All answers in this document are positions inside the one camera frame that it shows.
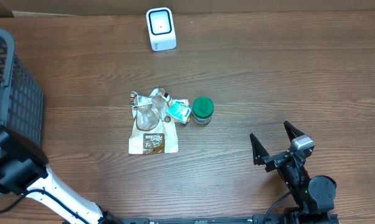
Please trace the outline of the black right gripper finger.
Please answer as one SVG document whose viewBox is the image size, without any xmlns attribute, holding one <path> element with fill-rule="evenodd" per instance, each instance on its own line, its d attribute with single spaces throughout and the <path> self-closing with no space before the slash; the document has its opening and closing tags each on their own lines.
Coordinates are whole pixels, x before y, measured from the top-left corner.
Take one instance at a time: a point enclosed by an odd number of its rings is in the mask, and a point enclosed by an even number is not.
<svg viewBox="0 0 375 224">
<path fill-rule="evenodd" d="M 250 134 L 250 142 L 252 144 L 253 159 L 255 165 L 264 165 L 265 160 L 269 158 L 269 153 L 254 135 Z"/>
<path fill-rule="evenodd" d="M 292 142 L 295 138 L 297 137 L 300 137 L 300 136 L 304 136 L 305 133 L 303 133 L 302 131 L 300 131 L 299 129 L 297 129 L 296 127 L 294 127 L 291 123 L 289 123 L 288 121 L 285 121 L 283 123 L 284 127 L 285 127 L 285 130 L 288 134 L 288 138 L 290 140 L 290 142 Z"/>
</svg>

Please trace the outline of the green lid jar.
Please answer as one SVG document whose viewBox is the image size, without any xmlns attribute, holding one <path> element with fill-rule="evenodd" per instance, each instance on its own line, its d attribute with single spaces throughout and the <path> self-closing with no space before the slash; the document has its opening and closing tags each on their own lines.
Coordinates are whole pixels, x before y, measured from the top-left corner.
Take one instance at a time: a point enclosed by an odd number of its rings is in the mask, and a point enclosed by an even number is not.
<svg viewBox="0 0 375 224">
<path fill-rule="evenodd" d="M 195 99 L 192 106 L 193 121 L 197 124 L 208 124 L 211 122 L 214 112 L 214 104 L 208 97 L 199 97 Z"/>
</svg>

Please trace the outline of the teal tissue pack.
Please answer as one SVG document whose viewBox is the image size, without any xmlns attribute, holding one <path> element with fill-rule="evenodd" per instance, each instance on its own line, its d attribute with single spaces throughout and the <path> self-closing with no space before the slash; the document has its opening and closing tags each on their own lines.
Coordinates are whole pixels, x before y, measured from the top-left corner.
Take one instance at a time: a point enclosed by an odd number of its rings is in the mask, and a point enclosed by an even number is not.
<svg viewBox="0 0 375 224">
<path fill-rule="evenodd" d="M 191 112 L 192 110 L 190 107 L 182 105 L 178 102 L 174 102 L 167 110 L 170 117 L 180 121 L 182 124 L 188 123 Z"/>
</svg>

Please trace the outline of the brown Pantree snack bag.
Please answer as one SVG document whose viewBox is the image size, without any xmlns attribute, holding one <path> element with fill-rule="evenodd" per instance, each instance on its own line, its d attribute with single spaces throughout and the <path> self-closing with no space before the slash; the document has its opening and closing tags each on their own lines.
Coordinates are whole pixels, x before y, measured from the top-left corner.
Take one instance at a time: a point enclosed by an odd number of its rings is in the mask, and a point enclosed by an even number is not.
<svg viewBox="0 0 375 224">
<path fill-rule="evenodd" d="M 171 95 L 162 88 L 149 96 L 131 92 L 133 115 L 128 153 L 132 155 L 170 154 L 179 150 L 175 121 L 167 113 L 172 105 Z"/>
</svg>

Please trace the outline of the orange tissue pack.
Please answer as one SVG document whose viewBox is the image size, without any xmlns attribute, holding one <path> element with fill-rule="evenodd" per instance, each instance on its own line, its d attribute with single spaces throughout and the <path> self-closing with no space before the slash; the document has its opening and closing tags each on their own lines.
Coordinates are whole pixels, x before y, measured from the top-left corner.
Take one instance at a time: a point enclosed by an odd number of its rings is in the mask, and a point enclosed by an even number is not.
<svg viewBox="0 0 375 224">
<path fill-rule="evenodd" d="M 179 103 L 180 105 L 187 106 L 187 107 L 190 106 L 190 103 L 189 103 L 188 99 L 178 99 L 178 100 L 174 100 L 174 102 Z"/>
</svg>

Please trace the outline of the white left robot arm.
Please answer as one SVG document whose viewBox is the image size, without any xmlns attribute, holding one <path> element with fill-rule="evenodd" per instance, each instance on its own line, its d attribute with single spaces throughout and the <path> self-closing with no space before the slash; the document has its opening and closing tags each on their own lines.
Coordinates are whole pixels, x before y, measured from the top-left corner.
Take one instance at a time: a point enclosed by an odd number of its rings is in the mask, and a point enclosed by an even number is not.
<svg viewBox="0 0 375 224">
<path fill-rule="evenodd" d="M 1 209 L 0 214 L 12 210 L 23 199 L 31 198 L 61 216 L 66 223 L 121 222 L 62 182 L 48 163 L 39 146 L 0 124 L 0 195 L 19 196 Z"/>
</svg>

